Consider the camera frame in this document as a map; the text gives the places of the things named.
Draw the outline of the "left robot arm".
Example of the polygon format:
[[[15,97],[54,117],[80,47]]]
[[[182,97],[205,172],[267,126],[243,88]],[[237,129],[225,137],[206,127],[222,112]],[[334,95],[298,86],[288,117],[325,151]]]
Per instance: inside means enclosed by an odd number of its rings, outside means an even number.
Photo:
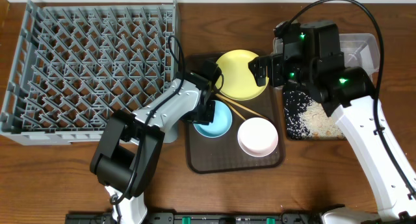
[[[214,120],[210,96],[222,72],[206,60],[201,70],[182,71],[167,91],[128,114],[117,110],[108,120],[90,163],[110,195],[112,223],[142,223],[148,209],[144,191],[152,180],[161,148],[180,120],[208,125]]]

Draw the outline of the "yellow plate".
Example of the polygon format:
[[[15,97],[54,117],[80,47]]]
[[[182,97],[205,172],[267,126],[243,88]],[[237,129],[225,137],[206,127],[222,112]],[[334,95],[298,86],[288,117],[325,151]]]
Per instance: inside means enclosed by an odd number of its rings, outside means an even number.
[[[254,52],[237,49],[224,53],[216,64],[221,69],[224,81],[219,78],[216,87],[222,86],[222,95],[237,101],[247,101],[262,94],[266,85],[258,86],[249,70],[248,63],[258,57]]]

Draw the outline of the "pink bowl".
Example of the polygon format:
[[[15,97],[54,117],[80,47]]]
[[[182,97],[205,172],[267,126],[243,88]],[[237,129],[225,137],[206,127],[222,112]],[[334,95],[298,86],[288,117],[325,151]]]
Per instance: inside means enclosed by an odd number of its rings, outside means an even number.
[[[279,135],[275,126],[263,118],[250,118],[237,131],[240,148],[253,157],[271,154],[278,146]]]

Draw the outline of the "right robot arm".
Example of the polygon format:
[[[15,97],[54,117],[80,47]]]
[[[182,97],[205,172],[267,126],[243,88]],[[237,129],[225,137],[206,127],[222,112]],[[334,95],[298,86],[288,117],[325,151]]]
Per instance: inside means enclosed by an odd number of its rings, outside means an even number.
[[[318,213],[319,223],[414,223],[415,172],[395,140],[375,87],[361,67],[346,67],[332,21],[289,25],[274,52],[249,62],[258,86],[296,85],[341,129],[370,183],[377,214],[343,205]]]

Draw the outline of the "light blue bowl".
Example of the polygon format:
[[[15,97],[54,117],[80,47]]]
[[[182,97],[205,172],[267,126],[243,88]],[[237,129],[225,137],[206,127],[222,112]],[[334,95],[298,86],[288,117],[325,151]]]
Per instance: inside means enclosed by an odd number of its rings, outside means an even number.
[[[207,138],[223,136],[232,125],[233,117],[230,108],[223,102],[214,100],[214,118],[208,125],[194,124],[196,131]]]

